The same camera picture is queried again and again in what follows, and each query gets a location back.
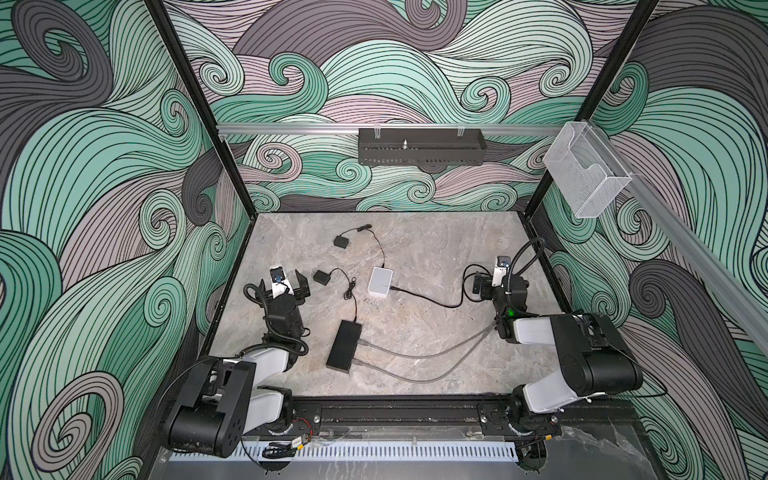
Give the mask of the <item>black power adapter with cable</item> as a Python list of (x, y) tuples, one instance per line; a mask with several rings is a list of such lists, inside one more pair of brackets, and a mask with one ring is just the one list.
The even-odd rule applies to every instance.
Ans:
[(323, 271), (323, 270), (317, 270), (313, 274), (313, 280), (323, 286), (327, 286), (330, 281), (333, 279), (333, 276), (335, 273), (340, 273), (345, 282), (346, 287), (342, 293), (342, 298), (344, 301), (352, 301), (354, 306), (354, 315), (352, 322), (357, 323), (358, 322), (358, 315), (359, 315), (359, 307), (357, 302), (357, 297), (355, 295), (355, 287), (357, 286), (357, 278), (354, 276), (350, 276), (344, 269), (335, 267), (331, 269), (329, 272)]

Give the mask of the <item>black network switch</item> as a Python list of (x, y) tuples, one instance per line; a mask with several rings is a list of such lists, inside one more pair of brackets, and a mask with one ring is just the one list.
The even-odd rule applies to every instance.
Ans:
[(362, 333), (362, 325), (355, 321), (342, 320), (326, 360), (326, 367), (348, 373), (355, 357)]

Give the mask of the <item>white network switch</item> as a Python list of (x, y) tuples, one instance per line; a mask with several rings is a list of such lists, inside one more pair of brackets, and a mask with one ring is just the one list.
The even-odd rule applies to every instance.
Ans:
[(392, 285), (393, 271), (385, 267), (374, 267), (367, 286), (370, 296), (386, 298)]

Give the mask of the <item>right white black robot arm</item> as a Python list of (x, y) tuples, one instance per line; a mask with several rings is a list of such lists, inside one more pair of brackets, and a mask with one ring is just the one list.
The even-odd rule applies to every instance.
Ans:
[(635, 391), (644, 383), (644, 371), (618, 329), (597, 313), (539, 314), (527, 309), (529, 282), (523, 273), (539, 258), (517, 263), (529, 248), (543, 247), (535, 237), (512, 257), (496, 258), (494, 269), (472, 274), (472, 293), (489, 301), (495, 311), (494, 329), (499, 337), (517, 345), (551, 346), (557, 368), (534, 382), (515, 388), (510, 418), (525, 418), (562, 411), (580, 401)]

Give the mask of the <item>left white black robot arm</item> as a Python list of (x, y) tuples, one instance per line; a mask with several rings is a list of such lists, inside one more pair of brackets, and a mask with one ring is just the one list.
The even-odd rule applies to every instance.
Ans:
[(267, 332), (234, 356), (205, 355), (177, 377), (180, 390), (158, 426), (163, 448), (226, 458), (245, 433), (287, 416), (290, 393), (264, 381), (309, 353), (299, 307), (311, 291), (306, 276), (295, 275), (293, 286), (277, 266), (269, 284), (243, 287), (246, 298), (261, 308)]

